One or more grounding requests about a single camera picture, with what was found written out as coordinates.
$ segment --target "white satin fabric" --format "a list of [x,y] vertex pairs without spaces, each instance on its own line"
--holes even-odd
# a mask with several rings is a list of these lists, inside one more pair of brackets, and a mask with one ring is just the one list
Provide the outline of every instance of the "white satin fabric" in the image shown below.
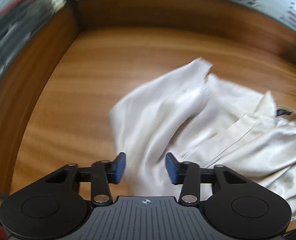
[[[116,152],[125,152],[125,176],[134,195],[179,197],[164,157],[202,168],[223,164],[288,201],[296,219],[296,111],[277,107],[268,91],[208,74],[196,59],[139,86],[121,99],[109,117]],[[292,112],[277,116],[278,109]],[[212,195],[201,185],[201,199]]]

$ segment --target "metal screw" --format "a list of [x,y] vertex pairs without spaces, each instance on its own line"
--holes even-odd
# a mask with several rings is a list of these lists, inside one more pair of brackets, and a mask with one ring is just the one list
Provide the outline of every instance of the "metal screw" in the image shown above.
[[94,201],[98,202],[98,203],[105,203],[109,200],[109,196],[107,195],[97,195],[97,196],[94,196]]
[[184,195],[181,199],[186,203],[193,203],[197,201],[197,197],[193,195]]

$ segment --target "gray ribbed plate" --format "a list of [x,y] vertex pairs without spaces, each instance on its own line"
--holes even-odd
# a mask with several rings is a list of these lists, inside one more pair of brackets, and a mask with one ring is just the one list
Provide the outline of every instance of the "gray ribbed plate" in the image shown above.
[[95,208],[86,223],[62,240],[228,240],[214,230],[197,208],[174,197],[119,197]]

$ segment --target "wood grain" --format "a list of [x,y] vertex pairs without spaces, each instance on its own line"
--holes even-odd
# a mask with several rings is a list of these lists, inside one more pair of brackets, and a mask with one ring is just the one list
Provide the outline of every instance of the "wood grain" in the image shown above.
[[0,193],[10,191],[17,152],[35,103],[78,30],[64,8],[18,54],[0,81]]
[[81,0],[87,28],[165,27],[247,44],[296,64],[296,32],[227,0]]
[[[47,82],[19,149],[12,192],[66,163],[90,166],[115,157],[107,113],[140,84],[203,57],[220,78],[296,109],[296,66],[278,56],[214,36],[157,28],[82,33]],[[126,181],[112,194],[131,194]],[[90,185],[80,194],[89,199]]]

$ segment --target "wooden table surface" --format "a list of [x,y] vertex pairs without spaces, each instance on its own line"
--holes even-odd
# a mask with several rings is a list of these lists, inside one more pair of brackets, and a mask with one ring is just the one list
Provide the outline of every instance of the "wooden table surface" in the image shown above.
[[[296,66],[260,49],[196,33],[114,28],[82,33],[46,84],[27,125],[16,160],[12,192],[55,169],[114,159],[107,114],[140,84],[191,62],[213,63],[220,78],[265,93],[296,109]],[[112,194],[130,195],[125,180]],[[89,199],[90,184],[80,195]]]

